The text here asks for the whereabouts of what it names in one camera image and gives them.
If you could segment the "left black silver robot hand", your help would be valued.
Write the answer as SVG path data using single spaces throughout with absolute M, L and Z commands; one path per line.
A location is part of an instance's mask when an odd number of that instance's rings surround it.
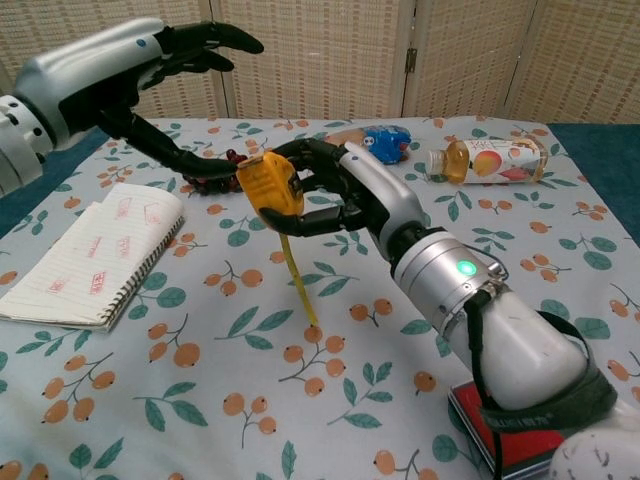
M 264 50 L 258 39 L 230 24 L 171 27 L 159 18 L 137 18 L 31 58 L 8 95 L 44 125 L 52 151 L 74 146 L 98 127 L 173 171 L 224 178 L 235 171 L 231 163 L 206 161 L 179 148 L 133 111 L 140 91 L 170 76 L 233 70 L 233 63 L 217 53 L 219 47 L 250 54 Z

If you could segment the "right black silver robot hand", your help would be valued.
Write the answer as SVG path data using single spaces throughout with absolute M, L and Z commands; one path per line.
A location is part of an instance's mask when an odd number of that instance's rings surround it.
M 309 170 L 299 182 L 304 193 L 325 189 L 338 194 L 339 206 L 307 214 L 286 214 L 260 207 L 263 221 L 278 233 L 312 237 L 366 229 L 382 257 L 396 264 L 411 245 L 427 235 L 417 195 L 370 152 L 352 142 L 336 146 L 302 138 L 274 149 L 296 171 Z

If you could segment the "yellow tape measure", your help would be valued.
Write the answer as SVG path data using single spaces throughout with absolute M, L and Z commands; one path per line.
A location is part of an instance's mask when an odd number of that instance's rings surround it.
M 250 157 L 238 165 L 236 177 L 256 213 L 267 223 L 263 210 L 277 214 L 300 216 L 304 211 L 302 187 L 294 166 L 283 156 L 273 152 Z M 303 280 L 295 263 L 288 236 L 279 234 L 285 261 L 312 326 L 317 316 L 308 298 Z

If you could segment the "blue snack bag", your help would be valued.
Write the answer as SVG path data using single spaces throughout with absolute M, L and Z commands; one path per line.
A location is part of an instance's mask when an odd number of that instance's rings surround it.
M 373 125 L 329 134 L 324 141 L 342 145 L 347 141 L 368 150 L 385 165 L 399 163 L 412 142 L 410 132 L 397 125 Z

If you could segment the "woven folding screen panel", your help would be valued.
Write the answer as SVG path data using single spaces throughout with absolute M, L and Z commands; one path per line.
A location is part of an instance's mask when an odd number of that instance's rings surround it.
M 540 0 L 511 115 L 640 123 L 640 0 Z
M 138 17 L 171 26 L 213 18 L 209 0 L 0 0 L 0 95 L 41 53 Z M 183 73 L 143 91 L 135 112 L 148 118 L 228 115 L 222 75 Z
M 402 114 L 416 0 L 205 0 L 259 39 L 214 78 L 232 118 L 365 119 Z
M 405 117 L 496 116 L 538 0 L 413 0 Z

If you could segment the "juice bottle with fruit label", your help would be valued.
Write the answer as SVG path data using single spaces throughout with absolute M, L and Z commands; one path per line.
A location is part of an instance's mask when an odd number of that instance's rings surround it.
M 425 169 L 453 184 L 531 183 L 542 178 L 548 158 L 546 148 L 528 138 L 457 140 L 429 151 Z

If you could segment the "dark red grape bunch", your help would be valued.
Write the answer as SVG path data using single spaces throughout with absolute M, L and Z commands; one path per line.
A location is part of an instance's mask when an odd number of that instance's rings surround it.
M 238 154 L 233 149 L 228 149 L 225 152 L 225 156 L 226 160 L 234 165 L 248 159 L 247 155 Z M 240 186 L 236 175 L 220 179 L 194 178 L 187 175 L 183 175 L 182 178 L 201 195 L 239 193 L 242 191 L 242 187 Z

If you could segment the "white spiral notebook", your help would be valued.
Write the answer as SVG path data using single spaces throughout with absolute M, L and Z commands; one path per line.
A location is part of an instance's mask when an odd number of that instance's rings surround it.
M 109 331 L 183 222 L 175 195 L 114 186 L 0 297 L 0 320 Z

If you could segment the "floral print tablecloth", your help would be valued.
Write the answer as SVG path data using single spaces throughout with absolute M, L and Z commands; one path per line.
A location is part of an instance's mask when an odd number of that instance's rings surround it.
M 640 247 L 545 125 L 409 118 L 395 165 L 428 225 L 498 258 L 529 305 L 573 323 L 640 407 Z M 531 183 L 428 175 L 457 140 L 528 138 Z M 241 194 L 202 196 L 108 141 L 0 239 L 0 295 L 123 182 L 186 221 L 109 333 L 0 321 L 0 480 L 490 480 L 448 406 L 469 374 L 366 232 L 296 239 L 319 317 Z

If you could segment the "red stamp pad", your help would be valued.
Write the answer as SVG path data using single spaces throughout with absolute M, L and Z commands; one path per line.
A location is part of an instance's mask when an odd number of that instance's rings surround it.
M 461 430 L 473 441 L 482 460 L 494 473 L 496 451 L 492 432 L 480 413 L 480 397 L 473 382 L 455 386 L 448 393 L 449 409 Z M 564 441 L 556 431 L 502 434 L 502 479 L 527 480 L 546 474 L 555 450 Z

